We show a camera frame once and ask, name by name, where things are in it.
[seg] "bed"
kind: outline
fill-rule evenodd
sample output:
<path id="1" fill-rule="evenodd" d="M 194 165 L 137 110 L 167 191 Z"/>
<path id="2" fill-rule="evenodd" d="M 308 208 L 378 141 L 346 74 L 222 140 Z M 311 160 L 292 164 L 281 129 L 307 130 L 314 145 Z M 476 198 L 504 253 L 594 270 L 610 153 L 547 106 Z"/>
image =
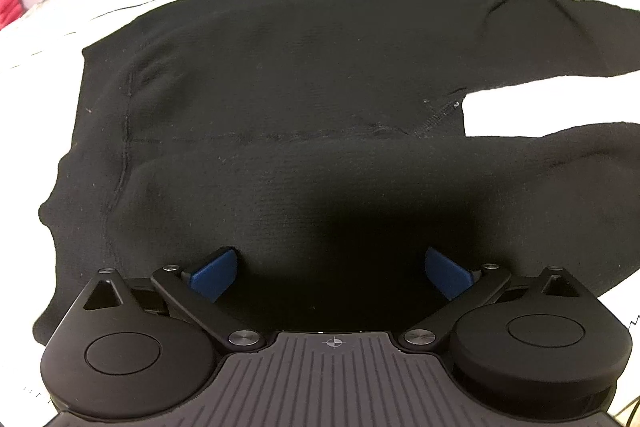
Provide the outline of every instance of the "bed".
<path id="1" fill-rule="evenodd" d="M 21 156 L 8 162 L 4 188 L 2 251 L 23 269 L 28 285 L 15 271 L 0 275 L 6 308 L 0 336 L 0 407 L 4 427 L 44 425 L 54 414 L 39 377 L 43 347 L 31 327 L 46 308 L 55 286 L 54 244 L 38 220 L 37 208 L 54 186 L 59 159 L 70 146 L 86 46 L 109 35 L 137 16 L 175 0 L 46 0 L 0 32 L 2 127 L 8 152 Z M 640 11 L 640 0 L 599 0 Z M 613 78 L 561 77 L 470 94 L 463 101 L 466 135 L 540 137 L 591 123 L 640 124 L 638 71 Z M 601 300 L 638 338 L 640 273 L 601 296 Z M 638 394 L 638 350 L 620 380 L 610 411 L 619 413 Z"/>

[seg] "red cloth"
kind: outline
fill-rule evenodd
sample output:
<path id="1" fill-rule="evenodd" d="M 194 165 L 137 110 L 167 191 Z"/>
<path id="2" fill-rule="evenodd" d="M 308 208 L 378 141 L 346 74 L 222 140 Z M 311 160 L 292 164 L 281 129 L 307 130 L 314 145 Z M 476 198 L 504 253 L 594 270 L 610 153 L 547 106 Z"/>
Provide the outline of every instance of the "red cloth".
<path id="1" fill-rule="evenodd" d="M 21 0 L 0 0 L 0 30 L 24 13 Z"/>

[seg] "ribbed gray plate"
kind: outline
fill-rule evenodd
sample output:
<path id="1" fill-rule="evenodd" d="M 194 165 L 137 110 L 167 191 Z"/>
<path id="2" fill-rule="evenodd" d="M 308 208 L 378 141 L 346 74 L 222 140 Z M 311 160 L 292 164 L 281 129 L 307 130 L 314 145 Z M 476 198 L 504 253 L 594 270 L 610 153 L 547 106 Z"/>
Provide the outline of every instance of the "ribbed gray plate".
<path id="1" fill-rule="evenodd" d="M 97 427 L 69 413 L 47 427 Z M 231 355 L 180 407 L 125 427 L 525 427 L 469 398 L 432 355 L 408 355 L 386 333 L 281 333 L 260 353 Z M 616 427 L 604 413 L 555 423 Z"/>

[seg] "metal screw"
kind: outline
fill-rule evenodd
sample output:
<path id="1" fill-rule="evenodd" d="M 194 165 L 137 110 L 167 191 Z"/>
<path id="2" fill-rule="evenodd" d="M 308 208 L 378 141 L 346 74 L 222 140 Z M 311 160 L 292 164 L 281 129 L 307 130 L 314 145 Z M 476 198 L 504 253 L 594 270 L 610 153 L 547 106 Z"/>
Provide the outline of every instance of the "metal screw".
<path id="1" fill-rule="evenodd" d="M 429 330 L 409 330 L 404 334 L 404 339 L 415 346 L 426 346 L 435 341 L 436 335 Z"/>
<path id="2" fill-rule="evenodd" d="M 253 346 L 260 341 L 260 333 L 251 330 L 234 331 L 229 335 L 229 342 L 235 346 Z"/>

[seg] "blue gripper pad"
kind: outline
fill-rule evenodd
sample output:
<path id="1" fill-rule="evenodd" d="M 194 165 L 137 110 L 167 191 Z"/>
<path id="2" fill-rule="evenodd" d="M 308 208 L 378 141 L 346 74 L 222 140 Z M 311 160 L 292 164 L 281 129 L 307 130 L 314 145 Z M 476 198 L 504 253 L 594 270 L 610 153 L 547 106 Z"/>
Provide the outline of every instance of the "blue gripper pad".
<path id="1" fill-rule="evenodd" d="M 214 252 L 204 261 L 182 272 L 182 280 L 189 288 L 215 302 L 236 280 L 238 256 L 233 248 Z"/>
<path id="2" fill-rule="evenodd" d="M 424 256 L 427 278 L 447 299 L 455 299 L 474 283 L 474 277 L 462 266 L 429 247 Z"/>

